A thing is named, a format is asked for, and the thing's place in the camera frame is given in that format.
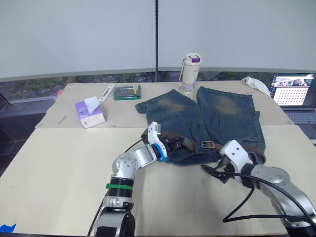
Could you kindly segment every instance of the jeans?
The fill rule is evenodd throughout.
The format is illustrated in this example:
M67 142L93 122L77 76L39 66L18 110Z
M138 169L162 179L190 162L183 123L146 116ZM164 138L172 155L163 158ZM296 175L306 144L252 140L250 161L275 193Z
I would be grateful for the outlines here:
M217 162L218 151L205 150L202 141L224 145L237 140L262 151L265 141L251 95L239 95L200 87L197 103L176 90L136 105L150 124L161 124L162 131L181 134L195 143L195 151L180 148L171 152L169 161L178 165Z

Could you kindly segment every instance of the green cable tie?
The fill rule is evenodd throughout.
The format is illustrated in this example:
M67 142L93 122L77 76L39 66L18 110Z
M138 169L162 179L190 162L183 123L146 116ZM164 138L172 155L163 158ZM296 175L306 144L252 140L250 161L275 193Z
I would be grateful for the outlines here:
M128 189L133 190L132 186L129 185L123 185L123 184L107 184L105 186L106 189Z

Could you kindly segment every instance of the water bottle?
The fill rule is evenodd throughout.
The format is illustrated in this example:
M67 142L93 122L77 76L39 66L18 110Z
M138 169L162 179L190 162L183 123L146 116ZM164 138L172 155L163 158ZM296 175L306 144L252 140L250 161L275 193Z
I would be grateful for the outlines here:
M183 59L182 69L179 76L179 88L184 94L191 94L197 81L202 57L198 53L188 53Z

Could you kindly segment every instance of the purple tissue box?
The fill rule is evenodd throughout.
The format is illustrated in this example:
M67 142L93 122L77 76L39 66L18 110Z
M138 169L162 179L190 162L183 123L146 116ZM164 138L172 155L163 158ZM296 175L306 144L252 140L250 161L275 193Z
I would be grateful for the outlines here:
M89 128L105 122L100 106L98 106L92 114L89 114L88 108L84 101L75 103L77 115L84 128Z

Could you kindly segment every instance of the white cloth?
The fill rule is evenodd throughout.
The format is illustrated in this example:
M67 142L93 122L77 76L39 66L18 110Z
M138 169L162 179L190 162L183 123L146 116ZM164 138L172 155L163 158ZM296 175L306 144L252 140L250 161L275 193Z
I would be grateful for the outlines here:
M242 81L245 81L246 84L249 85L250 87L258 89L262 93L264 93L264 94L268 95L269 97L271 97L267 86L262 81L259 81L258 79L251 78L251 77L246 77L246 78L242 79Z

